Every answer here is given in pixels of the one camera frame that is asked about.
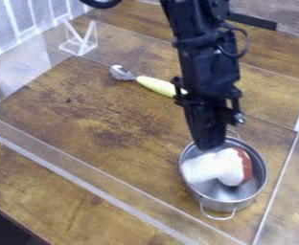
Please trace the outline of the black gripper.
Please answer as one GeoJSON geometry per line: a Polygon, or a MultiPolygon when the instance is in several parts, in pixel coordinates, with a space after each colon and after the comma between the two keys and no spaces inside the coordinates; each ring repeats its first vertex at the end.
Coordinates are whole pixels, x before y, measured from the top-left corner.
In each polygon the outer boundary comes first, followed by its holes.
{"type": "Polygon", "coordinates": [[[241,91],[236,43],[195,44],[173,42],[177,49],[181,77],[172,83],[176,103],[183,107],[188,128],[200,150],[224,143],[225,124],[244,122],[239,99],[241,91]]]}

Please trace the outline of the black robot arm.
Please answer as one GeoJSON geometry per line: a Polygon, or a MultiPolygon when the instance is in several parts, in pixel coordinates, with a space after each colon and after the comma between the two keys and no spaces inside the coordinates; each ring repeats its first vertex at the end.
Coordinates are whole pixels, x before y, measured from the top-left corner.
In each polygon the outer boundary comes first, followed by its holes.
{"type": "Polygon", "coordinates": [[[195,145],[201,150],[224,143],[225,128],[244,121],[236,48],[237,29],[224,22],[228,0],[160,0],[172,29],[181,75],[171,80],[175,103],[183,107],[195,145]]]}

